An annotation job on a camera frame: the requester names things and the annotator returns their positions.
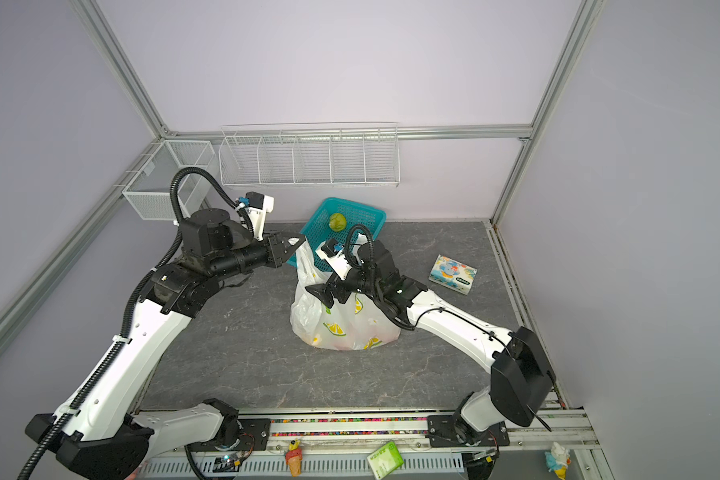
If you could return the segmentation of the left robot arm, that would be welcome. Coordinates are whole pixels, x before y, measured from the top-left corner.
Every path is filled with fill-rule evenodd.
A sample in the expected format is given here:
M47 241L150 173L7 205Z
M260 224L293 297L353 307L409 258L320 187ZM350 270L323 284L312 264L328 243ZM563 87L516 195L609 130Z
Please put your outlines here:
M134 415L131 406L157 363L204 304L234 277L278 268L305 238L264 231L272 197L249 192L232 199L207 170L185 167L169 199L177 233L167 253L138 283L120 332L81 386L54 412L26 427L37 446L22 467L27 479L47 451L86 479L125 479L149 458L198 442L222 450L245 436L237 409L217 399L163 417Z

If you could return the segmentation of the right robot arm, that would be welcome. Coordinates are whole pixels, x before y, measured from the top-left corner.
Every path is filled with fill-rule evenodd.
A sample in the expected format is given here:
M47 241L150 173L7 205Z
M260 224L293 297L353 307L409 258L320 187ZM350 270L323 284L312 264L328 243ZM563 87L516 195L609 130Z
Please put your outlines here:
M428 436L447 446L499 443L505 423L528 427L553 390L556 376L537 335L527 327L511 331L449 304L424 283L400 272L391 253L363 225L344 242L319 244L318 258L331 268L327 280L307 287L334 308L357 294L402 330L424 330L456 347L490 375L488 386L467 395L448 417L437 417Z

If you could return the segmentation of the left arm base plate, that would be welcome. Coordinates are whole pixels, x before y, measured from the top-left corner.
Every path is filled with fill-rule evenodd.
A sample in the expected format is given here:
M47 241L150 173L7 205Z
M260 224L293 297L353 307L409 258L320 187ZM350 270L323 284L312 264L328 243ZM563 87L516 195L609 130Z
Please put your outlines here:
M221 432L211 440L194 443L192 448L202 452L264 451L270 437L271 425L270 418L239 418L236 424L223 426Z

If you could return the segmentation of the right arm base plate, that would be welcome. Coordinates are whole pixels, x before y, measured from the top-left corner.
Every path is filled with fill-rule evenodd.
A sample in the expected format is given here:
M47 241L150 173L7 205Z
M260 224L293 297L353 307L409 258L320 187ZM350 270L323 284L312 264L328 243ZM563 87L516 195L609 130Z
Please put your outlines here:
M434 448L455 447L506 447L510 445L503 422L478 432L455 414L429 415L426 436Z

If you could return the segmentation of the white plastic bag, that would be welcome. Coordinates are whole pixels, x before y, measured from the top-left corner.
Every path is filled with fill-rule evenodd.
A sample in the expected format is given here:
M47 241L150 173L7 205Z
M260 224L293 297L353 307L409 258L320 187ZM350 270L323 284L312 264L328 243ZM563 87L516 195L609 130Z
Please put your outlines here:
M360 293L351 293L344 303L325 306L307 288L323 284L329 274L319 270L313 250L303 243L295 253L297 285L290 307L293 333L306 344L321 349L370 350L396 341L401 329Z

